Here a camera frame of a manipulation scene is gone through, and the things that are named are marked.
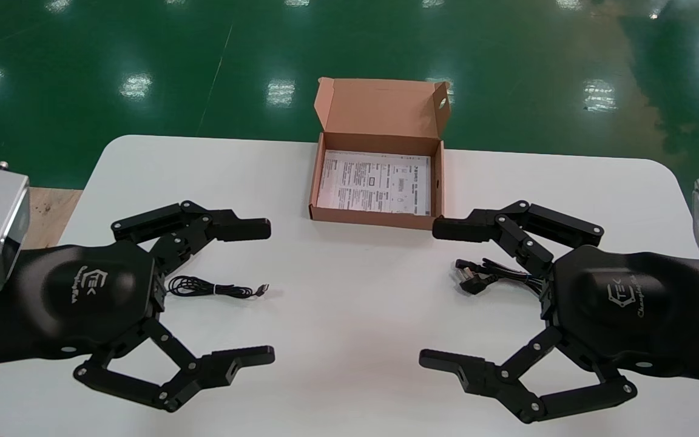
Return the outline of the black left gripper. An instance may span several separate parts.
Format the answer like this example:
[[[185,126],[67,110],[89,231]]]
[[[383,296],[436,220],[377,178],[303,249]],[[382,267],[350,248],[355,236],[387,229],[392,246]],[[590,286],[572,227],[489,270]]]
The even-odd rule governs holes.
[[[170,413],[202,390],[231,385],[242,368],[275,361],[269,345],[196,357],[156,319],[164,310],[159,274],[173,274],[214,240],[270,238],[268,219],[243,219],[230,209],[185,201],[115,221],[111,230],[115,240],[133,243],[22,252],[9,279],[17,323],[12,360],[91,354],[75,368],[78,382]],[[137,245],[150,240],[156,242],[148,252]],[[111,360],[147,339],[178,366],[172,379],[158,385],[108,369]]]

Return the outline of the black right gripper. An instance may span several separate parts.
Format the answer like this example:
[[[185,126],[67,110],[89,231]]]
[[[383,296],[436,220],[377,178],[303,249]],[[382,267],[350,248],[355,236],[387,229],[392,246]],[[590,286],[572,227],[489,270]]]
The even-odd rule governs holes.
[[[532,235],[574,251],[554,263],[553,254]],[[618,368],[687,370],[686,351],[699,324],[699,259],[605,252],[595,247],[603,235],[596,224],[527,201],[474,209],[463,219],[436,218],[433,237],[438,240],[494,241],[536,277],[546,276],[554,263],[547,323],[555,327],[501,365],[431,349],[420,351],[419,365],[453,373],[464,392],[499,401],[525,424],[632,400],[637,388]],[[599,383],[543,396],[528,390],[521,377],[555,348],[569,346],[588,357]]]

